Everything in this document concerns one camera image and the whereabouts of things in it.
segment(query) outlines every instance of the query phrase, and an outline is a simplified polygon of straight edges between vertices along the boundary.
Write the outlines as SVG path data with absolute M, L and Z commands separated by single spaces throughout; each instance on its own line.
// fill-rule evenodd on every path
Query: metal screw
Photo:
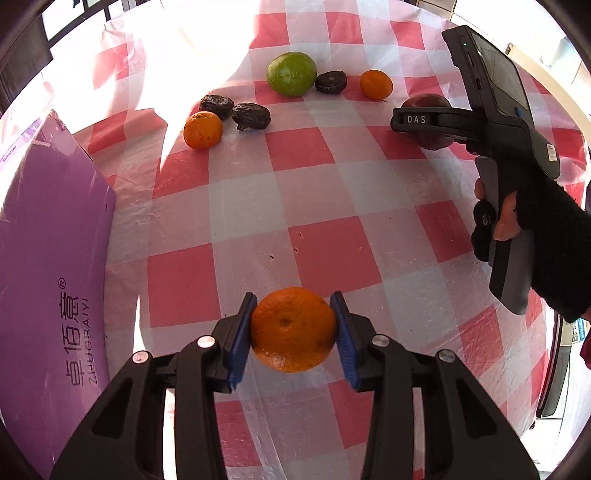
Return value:
M 388 344 L 390 343 L 390 339 L 388 337 L 386 337 L 385 335 L 374 335 L 374 337 L 371 339 L 371 342 L 375 345 L 375 346 L 388 346 Z
M 141 352 L 135 352 L 133 357 L 131 357 L 135 364 L 146 363 L 148 358 L 150 358 L 150 355 L 145 350 L 142 350 Z
M 442 362 L 452 364 L 456 361 L 456 354 L 453 353 L 451 350 L 441 350 L 441 352 L 439 352 L 438 355 L 439 360 L 441 360 Z
M 209 348 L 209 347 L 215 345 L 215 343 L 216 343 L 216 339 L 214 337 L 212 337 L 211 335 L 203 335 L 202 337 L 199 337 L 197 339 L 197 344 L 201 348 Z

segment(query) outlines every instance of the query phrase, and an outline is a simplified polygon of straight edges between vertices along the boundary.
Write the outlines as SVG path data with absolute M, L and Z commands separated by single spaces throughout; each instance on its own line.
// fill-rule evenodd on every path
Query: orange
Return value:
M 365 96 L 372 100 L 384 100 L 394 88 L 390 77 L 380 70 L 368 70 L 359 83 Z
M 258 359 L 279 372 L 309 370 L 329 355 L 336 339 L 333 309 L 301 287 L 267 295 L 251 319 L 251 345 Z
M 222 121 L 215 113 L 197 112 L 183 128 L 185 143 L 191 148 L 210 148 L 222 139 Z

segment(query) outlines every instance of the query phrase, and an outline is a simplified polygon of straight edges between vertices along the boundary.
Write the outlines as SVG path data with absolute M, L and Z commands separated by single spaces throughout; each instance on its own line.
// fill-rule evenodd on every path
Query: purple board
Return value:
M 115 192 L 55 112 L 0 157 L 0 411 L 48 478 L 107 385 L 103 284 Z

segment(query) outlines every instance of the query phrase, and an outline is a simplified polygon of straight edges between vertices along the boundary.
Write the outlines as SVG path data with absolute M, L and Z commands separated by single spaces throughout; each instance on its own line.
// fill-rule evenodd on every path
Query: green lime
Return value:
M 267 83 L 286 97 L 304 95 L 316 81 L 316 63 L 300 51 L 279 55 L 267 67 Z

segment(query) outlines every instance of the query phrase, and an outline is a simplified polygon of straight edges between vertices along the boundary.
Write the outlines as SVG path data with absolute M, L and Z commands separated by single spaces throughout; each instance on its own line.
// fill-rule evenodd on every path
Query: red cloth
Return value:
M 583 342 L 581 347 L 580 356 L 585 360 L 585 365 L 591 370 L 591 335 L 587 335 L 587 338 Z

